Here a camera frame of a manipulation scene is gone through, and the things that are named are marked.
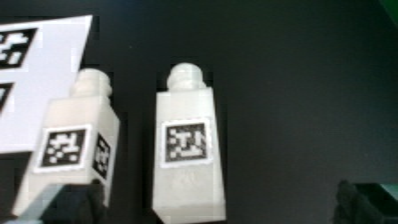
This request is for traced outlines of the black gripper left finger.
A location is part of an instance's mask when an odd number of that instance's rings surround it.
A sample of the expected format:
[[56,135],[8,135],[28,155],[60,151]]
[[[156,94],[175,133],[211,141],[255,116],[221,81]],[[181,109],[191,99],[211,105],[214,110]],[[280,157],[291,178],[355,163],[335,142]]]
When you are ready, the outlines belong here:
[[51,184],[33,199],[15,224],[104,224],[104,187],[88,184]]

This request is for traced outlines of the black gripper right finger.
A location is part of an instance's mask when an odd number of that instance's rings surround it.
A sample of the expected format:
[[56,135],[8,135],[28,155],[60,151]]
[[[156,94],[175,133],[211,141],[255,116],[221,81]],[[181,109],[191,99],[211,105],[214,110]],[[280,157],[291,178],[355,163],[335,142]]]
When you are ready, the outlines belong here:
[[398,184],[341,181],[332,224],[398,224]]

